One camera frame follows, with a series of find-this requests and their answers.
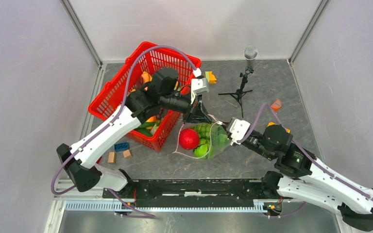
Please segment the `green grapes toy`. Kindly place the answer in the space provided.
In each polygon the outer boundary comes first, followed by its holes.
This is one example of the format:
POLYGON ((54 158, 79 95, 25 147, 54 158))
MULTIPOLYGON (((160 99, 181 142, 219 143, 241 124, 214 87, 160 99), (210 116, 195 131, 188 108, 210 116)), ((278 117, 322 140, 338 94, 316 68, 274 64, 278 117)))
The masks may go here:
POLYGON ((223 146, 228 144, 228 136, 224 128, 219 124, 199 123, 191 127, 200 138, 208 139, 212 144, 223 146))

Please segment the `small red apple toy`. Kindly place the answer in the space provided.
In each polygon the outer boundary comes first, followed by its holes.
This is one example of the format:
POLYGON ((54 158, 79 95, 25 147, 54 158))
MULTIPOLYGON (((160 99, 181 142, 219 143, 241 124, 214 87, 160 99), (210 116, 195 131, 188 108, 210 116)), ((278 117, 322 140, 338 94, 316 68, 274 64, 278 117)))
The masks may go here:
POLYGON ((179 145, 185 150, 192 150, 200 143, 199 134, 191 128, 181 130, 178 138, 179 145))

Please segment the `clear zip top bag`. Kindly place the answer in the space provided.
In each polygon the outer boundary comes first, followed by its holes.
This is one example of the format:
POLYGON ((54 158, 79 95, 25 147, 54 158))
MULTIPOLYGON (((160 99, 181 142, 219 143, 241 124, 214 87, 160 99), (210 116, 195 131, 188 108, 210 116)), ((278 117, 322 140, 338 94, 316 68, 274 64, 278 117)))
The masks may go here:
POLYGON ((183 124, 173 153, 195 160, 208 160, 224 152, 230 143, 228 133, 219 122, 183 124))

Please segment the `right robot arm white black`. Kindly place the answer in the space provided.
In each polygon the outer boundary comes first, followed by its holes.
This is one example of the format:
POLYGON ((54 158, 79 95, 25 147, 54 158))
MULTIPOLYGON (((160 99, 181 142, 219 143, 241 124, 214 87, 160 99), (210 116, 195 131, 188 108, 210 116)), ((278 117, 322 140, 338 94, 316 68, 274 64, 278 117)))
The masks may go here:
POLYGON ((263 177, 261 192, 319 206, 340 216, 347 225, 373 231, 373 188, 359 185, 331 169, 313 153, 295 143, 282 125, 272 124, 263 133, 247 121, 222 122, 232 145, 242 145, 274 161, 276 171, 263 177))

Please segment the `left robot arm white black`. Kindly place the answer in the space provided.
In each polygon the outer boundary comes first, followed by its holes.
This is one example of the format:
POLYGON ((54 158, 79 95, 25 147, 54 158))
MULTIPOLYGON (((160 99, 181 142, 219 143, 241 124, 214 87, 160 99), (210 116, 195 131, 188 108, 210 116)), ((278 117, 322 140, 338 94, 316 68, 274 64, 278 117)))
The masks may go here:
POLYGON ((169 67, 159 69, 150 82, 126 94, 123 103, 93 132, 71 146, 61 144, 56 152, 74 187, 79 192, 94 187, 109 188, 122 198, 129 197, 133 184, 127 176, 120 170, 100 166, 97 161, 117 141, 162 108, 182 113, 187 122, 209 123, 211 117, 202 105, 202 94, 209 91, 209 83, 199 69, 193 74, 190 92, 182 95, 176 90, 178 72, 169 67))

